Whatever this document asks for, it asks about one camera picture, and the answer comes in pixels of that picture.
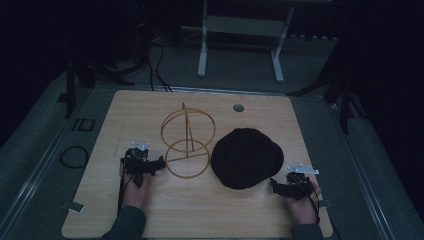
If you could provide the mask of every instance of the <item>black knit cap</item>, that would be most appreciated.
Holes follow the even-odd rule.
[[[219,140],[211,166],[225,186],[245,189],[277,174],[284,162],[280,146],[252,128],[238,128]]]

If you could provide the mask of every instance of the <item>sleeve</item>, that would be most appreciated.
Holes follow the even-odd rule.
[[[318,224],[295,225],[291,229],[292,236],[295,240],[322,240],[321,228]]]
[[[146,215],[136,207],[124,206],[109,232],[105,233],[101,239],[114,240],[140,240],[146,225]]]

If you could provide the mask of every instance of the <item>person's right hand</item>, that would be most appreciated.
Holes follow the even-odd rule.
[[[150,173],[144,174],[143,184],[138,187],[128,174],[124,173],[124,198],[123,206],[133,206],[143,210],[147,203],[147,190],[150,184]]]
[[[311,182],[311,184],[315,192],[312,192],[310,197],[314,201],[315,206],[317,206],[317,202],[319,201],[317,196],[321,194],[321,188],[314,182]],[[296,200],[294,198],[283,197],[283,201],[289,207],[296,224],[316,224],[315,209],[309,198],[304,197],[303,199]]]

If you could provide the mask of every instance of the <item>metal frame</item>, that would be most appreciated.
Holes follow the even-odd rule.
[[[338,110],[335,104],[327,105],[328,111],[330,113],[331,119],[335,126],[340,126],[337,121]],[[349,135],[346,134],[341,127],[337,128],[337,132],[340,136],[340,141],[345,144],[347,147],[347,154],[349,154],[352,159],[353,172],[358,181],[358,185],[362,191],[365,202],[368,205],[368,209],[371,213],[371,216],[374,220],[377,231],[383,240],[394,240],[396,239],[394,233],[391,229],[391,226],[386,218],[386,215],[383,211],[383,208],[380,204],[376,193],[374,192],[368,176],[365,174],[363,164],[361,159],[356,154],[356,151],[353,147],[352,140]]]
[[[294,7],[290,7],[285,21],[232,18],[208,15],[208,0],[203,1],[203,23],[202,23],[202,47],[200,49],[199,68],[197,75],[206,75],[206,62],[208,55],[207,36],[208,32],[235,33],[257,36],[279,37],[275,50],[271,51],[272,65],[274,66],[275,80],[279,83],[284,81],[281,70],[280,54],[284,40],[287,36],[290,21],[293,16]]]

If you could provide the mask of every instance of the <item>wooden tabletop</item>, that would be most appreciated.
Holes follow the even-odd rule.
[[[283,150],[285,161],[274,176],[285,183],[287,166],[311,166],[305,143],[289,98],[281,96],[210,93],[118,91],[76,192],[74,202],[82,212],[69,211],[62,234],[67,238],[96,238],[109,231],[117,213],[119,164],[132,141],[150,143],[149,159],[165,156],[170,144],[185,139],[185,119],[175,118],[163,131],[169,114],[186,108],[204,111],[213,118],[216,131],[207,145],[236,128],[255,128]],[[234,111],[235,104],[244,107]],[[206,115],[189,114],[193,139],[207,143],[214,125]],[[180,175],[193,175],[207,164],[207,155],[173,162]],[[272,193],[269,179],[245,190],[221,184],[209,166],[195,178],[179,178],[167,169],[152,177],[147,224],[143,238],[281,238],[291,236],[293,220],[281,197]],[[325,208],[320,209],[321,229],[333,230]]]

